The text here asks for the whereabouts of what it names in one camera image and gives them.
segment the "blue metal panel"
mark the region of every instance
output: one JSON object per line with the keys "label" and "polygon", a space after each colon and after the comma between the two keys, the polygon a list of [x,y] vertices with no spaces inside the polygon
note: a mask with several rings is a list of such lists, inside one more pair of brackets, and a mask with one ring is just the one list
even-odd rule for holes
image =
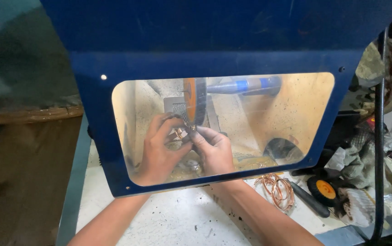
{"label": "blue metal panel", "polygon": [[[315,165],[364,48],[392,21],[392,2],[386,0],[41,2],[70,53],[115,197]],[[299,163],[150,187],[129,179],[111,103],[118,83],[308,72],[332,73],[335,86]]]}

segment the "hand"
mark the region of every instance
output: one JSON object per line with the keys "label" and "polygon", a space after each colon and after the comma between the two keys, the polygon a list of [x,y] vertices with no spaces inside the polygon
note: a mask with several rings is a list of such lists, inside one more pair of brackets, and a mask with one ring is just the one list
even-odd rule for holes
{"label": "hand", "polygon": [[197,126],[196,131],[191,131],[189,135],[198,148],[207,176],[235,172],[231,142],[227,136],[203,126]]}
{"label": "hand", "polygon": [[192,142],[183,143],[176,151],[165,146],[166,143],[176,138],[175,133],[169,135],[173,128],[185,127],[182,119],[174,117],[177,115],[164,113],[152,119],[144,139],[143,160],[140,164],[137,182],[139,185],[165,182],[176,164],[191,151]]}

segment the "forearm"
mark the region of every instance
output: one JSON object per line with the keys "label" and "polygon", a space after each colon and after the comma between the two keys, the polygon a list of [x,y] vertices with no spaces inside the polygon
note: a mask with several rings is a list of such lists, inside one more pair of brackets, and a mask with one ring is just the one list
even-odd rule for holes
{"label": "forearm", "polygon": [[242,180],[212,184],[216,195],[270,245],[322,245],[312,234],[276,209]]}
{"label": "forearm", "polygon": [[68,245],[116,245],[149,197],[148,194],[113,200],[82,228]]}

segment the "transparent shield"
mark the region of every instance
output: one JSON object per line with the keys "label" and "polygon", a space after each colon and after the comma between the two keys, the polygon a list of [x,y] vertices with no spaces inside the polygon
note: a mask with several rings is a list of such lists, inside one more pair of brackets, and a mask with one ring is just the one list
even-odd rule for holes
{"label": "transparent shield", "polygon": [[[326,72],[123,81],[112,104],[128,174],[139,170],[153,117],[165,112],[186,124],[171,129],[179,136],[166,143],[170,150],[181,146],[185,128],[200,125],[230,139],[237,172],[296,163],[311,147],[333,86]],[[200,176],[203,163],[192,150],[166,182]]]}

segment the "left hand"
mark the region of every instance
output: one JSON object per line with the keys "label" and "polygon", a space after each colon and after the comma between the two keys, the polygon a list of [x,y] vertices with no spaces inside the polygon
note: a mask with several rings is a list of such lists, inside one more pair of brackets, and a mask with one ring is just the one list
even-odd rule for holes
{"label": "left hand", "polygon": [[156,115],[150,123],[144,139],[143,160],[139,169],[139,185],[154,185],[166,181],[176,164],[188,154],[193,147],[191,141],[183,143],[176,150],[170,150],[165,145],[176,138],[176,134],[169,133],[173,128],[185,127],[182,119],[177,115],[163,113]]}

